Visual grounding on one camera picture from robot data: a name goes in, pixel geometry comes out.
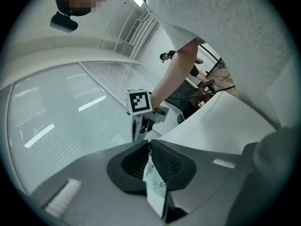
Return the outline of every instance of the person in background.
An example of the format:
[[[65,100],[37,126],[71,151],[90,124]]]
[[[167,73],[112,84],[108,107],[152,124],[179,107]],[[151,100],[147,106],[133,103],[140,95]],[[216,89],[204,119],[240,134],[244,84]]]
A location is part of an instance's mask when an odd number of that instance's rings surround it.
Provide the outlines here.
[[[163,54],[160,54],[160,60],[161,62],[164,63],[165,60],[169,60],[169,59],[172,59],[173,56],[175,55],[175,51],[174,50],[170,50],[169,52],[167,53],[163,53]],[[204,61],[199,59],[199,60],[196,60],[195,63],[196,64],[202,64]],[[190,74],[196,78],[198,78],[200,81],[202,81],[203,83],[206,83],[207,81],[209,81],[209,79],[207,79],[207,77],[200,71],[198,71],[197,67],[194,65],[192,70],[190,71]]]
[[[60,0],[58,7],[86,12],[106,0]],[[227,64],[239,98],[277,122],[267,89],[295,50],[284,21],[268,0],[143,0],[164,28],[176,53],[151,94],[152,108],[170,96],[191,72],[200,38]]]

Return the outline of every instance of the ceiling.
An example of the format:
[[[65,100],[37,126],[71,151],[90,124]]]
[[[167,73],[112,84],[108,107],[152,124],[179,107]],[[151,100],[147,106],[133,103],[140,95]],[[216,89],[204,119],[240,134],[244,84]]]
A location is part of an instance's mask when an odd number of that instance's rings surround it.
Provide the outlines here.
[[[92,47],[114,50],[116,43],[116,51],[121,52],[124,40],[145,7],[138,7],[132,0],[107,0],[100,5],[90,14],[72,17],[79,27],[76,31],[67,33],[49,25],[51,17],[57,12],[55,0],[32,0],[10,32],[6,44],[6,61],[53,48]]]

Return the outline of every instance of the white wall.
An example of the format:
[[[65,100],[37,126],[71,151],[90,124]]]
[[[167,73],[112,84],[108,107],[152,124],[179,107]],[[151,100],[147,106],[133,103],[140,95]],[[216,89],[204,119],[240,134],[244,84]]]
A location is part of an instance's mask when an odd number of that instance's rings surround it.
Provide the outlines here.
[[[58,11],[55,0],[31,0],[10,31],[6,41],[6,55],[13,60],[44,50],[48,46],[96,48],[98,44],[102,46],[103,40],[106,40],[104,49],[114,50],[116,39],[135,8],[118,41],[118,49],[121,51],[123,41],[136,19],[145,10],[145,6],[138,7],[132,0],[106,0],[100,5],[101,7],[85,16],[72,16],[72,20],[76,21],[79,27],[76,31],[67,33],[50,27],[51,17]]]
[[[128,57],[114,53],[113,51],[96,48],[60,48],[44,50],[4,64],[0,72],[0,91],[9,84],[25,76],[53,65],[93,60],[138,63],[138,61],[129,59]]]
[[[300,72],[300,56],[295,51],[279,77],[267,90],[267,96],[282,127],[294,127],[300,123]]]
[[[147,38],[147,41],[145,41],[147,45],[142,50],[143,54],[140,62],[157,76],[162,78],[170,64],[170,60],[162,63],[159,56],[164,52],[173,50],[174,46],[161,25],[155,26],[154,29],[157,30],[154,30]]]
[[[203,44],[203,46],[208,49],[217,59],[220,58],[217,52],[214,51],[213,48],[207,43]],[[160,54],[173,49],[174,46],[169,36],[166,34],[163,27],[158,24],[155,26],[154,31],[152,31],[147,38],[144,47],[141,49],[141,54],[137,58],[142,65],[146,66],[148,69],[162,78],[170,64],[170,60],[162,63],[159,59],[159,56]],[[198,47],[197,57],[202,59],[204,63],[201,65],[196,65],[196,67],[199,69],[199,71],[206,75],[206,71],[210,71],[212,69],[216,63],[216,60],[200,46]],[[196,85],[200,83],[200,80],[191,75],[188,75],[187,78]]]

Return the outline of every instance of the gray sleeve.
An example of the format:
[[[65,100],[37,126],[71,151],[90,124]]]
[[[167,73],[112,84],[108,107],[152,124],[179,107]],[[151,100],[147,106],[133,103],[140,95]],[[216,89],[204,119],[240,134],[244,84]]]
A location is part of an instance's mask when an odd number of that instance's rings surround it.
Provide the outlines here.
[[[165,32],[168,34],[176,52],[195,38],[197,40],[200,39],[194,33],[191,33],[183,28],[171,25],[165,21],[162,21],[161,19],[157,19],[157,21],[160,25],[162,25]]]

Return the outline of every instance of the white cloth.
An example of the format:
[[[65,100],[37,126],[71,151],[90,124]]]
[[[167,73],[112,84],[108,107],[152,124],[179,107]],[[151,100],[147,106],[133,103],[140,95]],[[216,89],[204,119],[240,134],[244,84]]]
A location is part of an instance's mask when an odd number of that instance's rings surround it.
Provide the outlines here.
[[[161,218],[165,204],[166,184],[160,177],[150,156],[144,169],[143,181],[146,183],[147,202]]]
[[[197,37],[207,42],[223,58],[240,99],[279,123],[266,91],[295,44],[267,0],[146,0],[145,6],[176,51]]]

